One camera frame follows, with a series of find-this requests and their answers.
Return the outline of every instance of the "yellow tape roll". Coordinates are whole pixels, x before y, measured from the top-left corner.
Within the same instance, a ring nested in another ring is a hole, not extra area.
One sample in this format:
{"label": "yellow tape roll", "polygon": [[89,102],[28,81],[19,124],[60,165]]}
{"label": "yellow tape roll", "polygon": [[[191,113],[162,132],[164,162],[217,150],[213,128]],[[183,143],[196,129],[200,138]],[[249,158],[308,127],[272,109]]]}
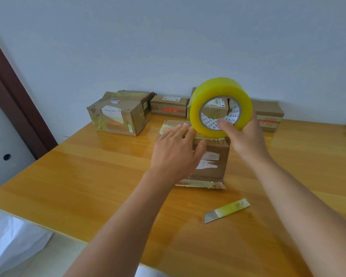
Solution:
{"label": "yellow tape roll", "polygon": [[216,119],[211,119],[201,113],[202,107],[213,98],[232,97],[236,106],[227,119],[234,127],[241,130],[252,115],[252,103],[242,86],[230,78],[215,78],[207,80],[195,89],[191,97],[190,121],[193,128],[201,135],[209,138],[224,138],[227,134],[216,127]]}

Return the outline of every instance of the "right hand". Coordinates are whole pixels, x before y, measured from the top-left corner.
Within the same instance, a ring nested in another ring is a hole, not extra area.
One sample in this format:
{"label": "right hand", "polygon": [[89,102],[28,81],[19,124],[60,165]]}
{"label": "right hand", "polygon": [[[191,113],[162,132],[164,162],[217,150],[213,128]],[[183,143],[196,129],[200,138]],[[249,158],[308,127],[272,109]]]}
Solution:
{"label": "right hand", "polygon": [[241,131],[221,118],[218,119],[218,126],[227,133],[235,151],[250,167],[254,167],[259,162],[273,160],[265,146],[264,135],[255,112]]}

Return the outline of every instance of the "forearm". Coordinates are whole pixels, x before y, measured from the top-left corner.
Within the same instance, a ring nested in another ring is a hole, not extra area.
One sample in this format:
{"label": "forearm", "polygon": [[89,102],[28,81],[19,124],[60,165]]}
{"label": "forearm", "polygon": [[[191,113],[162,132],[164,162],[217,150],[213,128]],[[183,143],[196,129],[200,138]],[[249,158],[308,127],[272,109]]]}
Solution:
{"label": "forearm", "polygon": [[133,193],[69,268],[65,277],[134,276],[169,189],[148,171]]}
{"label": "forearm", "polygon": [[315,276],[346,276],[346,220],[272,160],[253,165]]}

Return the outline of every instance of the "left hand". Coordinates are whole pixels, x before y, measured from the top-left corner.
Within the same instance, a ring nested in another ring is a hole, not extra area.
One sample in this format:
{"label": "left hand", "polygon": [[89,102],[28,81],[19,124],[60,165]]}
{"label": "left hand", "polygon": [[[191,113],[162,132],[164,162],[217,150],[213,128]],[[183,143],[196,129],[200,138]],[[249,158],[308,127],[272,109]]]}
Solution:
{"label": "left hand", "polygon": [[173,186],[193,172],[206,152],[206,140],[193,151],[196,131],[187,123],[165,131],[154,146],[151,169],[169,179]]}

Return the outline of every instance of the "hand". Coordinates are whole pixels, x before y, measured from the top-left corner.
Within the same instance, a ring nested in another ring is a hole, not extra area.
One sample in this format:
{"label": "hand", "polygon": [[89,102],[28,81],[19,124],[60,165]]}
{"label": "hand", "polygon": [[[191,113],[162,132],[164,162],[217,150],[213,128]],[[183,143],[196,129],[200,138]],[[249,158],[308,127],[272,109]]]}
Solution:
{"label": "hand", "polygon": [[176,184],[188,177],[206,152],[206,140],[201,140],[193,152],[196,131],[187,123],[165,131],[154,146],[151,169]]}
{"label": "hand", "polygon": [[218,119],[218,126],[227,133],[233,148],[249,167],[254,167],[258,162],[273,160],[265,147],[264,135],[255,112],[241,131],[223,119]]}

